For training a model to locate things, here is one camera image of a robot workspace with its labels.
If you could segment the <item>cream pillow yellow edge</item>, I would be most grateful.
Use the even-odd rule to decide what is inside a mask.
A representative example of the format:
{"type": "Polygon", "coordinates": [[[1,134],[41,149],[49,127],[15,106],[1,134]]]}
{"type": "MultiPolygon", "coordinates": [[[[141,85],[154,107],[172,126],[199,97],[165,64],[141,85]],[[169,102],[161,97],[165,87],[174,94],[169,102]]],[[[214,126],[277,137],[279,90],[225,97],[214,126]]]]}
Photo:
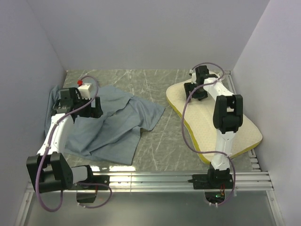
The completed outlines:
{"type": "MultiPolygon", "coordinates": [[[[186,102],[184,83],[174,84],[166,90],[167,101],[180,117],[182,117],[186,102]]],[[[193,146],[198,152],[213,151],[215,149],[217,135],[213,124],[214,106],[215,101],[209,96],[202,101],[191,100],[186,108],[184,127],[189,134],[185,137],[192,139],[193,146]]]]}

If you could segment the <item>blue fabric pillowcase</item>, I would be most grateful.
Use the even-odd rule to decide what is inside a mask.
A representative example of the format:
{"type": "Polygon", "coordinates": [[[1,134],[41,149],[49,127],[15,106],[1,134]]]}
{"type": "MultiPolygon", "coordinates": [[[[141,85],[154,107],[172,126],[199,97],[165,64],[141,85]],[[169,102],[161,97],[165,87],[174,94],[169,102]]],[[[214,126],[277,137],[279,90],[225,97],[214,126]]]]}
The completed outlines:
{"type": "Polygon", "coordinates": [[[92,161],[131,165],[141,130],[151,131],[165,108],[114,86],[99,88],[103,115],[78,117],[64,152],[92,161]]]}

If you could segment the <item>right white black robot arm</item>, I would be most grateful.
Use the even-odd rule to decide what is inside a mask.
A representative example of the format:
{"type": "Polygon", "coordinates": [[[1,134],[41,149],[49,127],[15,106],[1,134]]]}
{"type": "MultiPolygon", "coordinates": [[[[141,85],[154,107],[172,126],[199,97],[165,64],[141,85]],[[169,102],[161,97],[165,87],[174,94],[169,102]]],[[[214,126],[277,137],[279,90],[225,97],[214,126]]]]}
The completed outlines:
{"type": "Polygon", "coordinates": [[[243,97],[225,88],[221,83],[225,71],[223,69],[221,71],[222,75],[218,77],[209,72],[207,63],[200,63],[190,70],[191,81],[184,84],[186,102],[182,112],[182,127],[187,105],[192,98],[203,100],[210,95],[215,101],[213,113],[213,125],[217,131],[215,150],[201,152],[191,148],[196,153],[214,154],[206,175],[206,182],[212,188],[235,182],[235,176],[230,174],[230,165],[233,164],[230,154],[233,139],[243,124],[243,97]]]}

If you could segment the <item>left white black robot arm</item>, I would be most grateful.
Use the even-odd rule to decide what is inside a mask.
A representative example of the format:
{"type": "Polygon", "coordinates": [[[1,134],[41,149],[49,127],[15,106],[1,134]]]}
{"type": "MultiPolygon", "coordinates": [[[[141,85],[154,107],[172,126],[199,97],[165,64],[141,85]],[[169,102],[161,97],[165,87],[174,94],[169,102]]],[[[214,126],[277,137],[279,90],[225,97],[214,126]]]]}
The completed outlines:
{"type": "Polygon", "coordinates": [[[71,167],[62,152],[77,117],[100,118],[100,98],[92,95],[92,84],[59,91],[60,98],[51,110],[51,124],[42,147],[27,158],[26,167],[35,191],[47,193],[69,190],[78,183],[83,189],[94,186],[91,167],[71,167]]]}

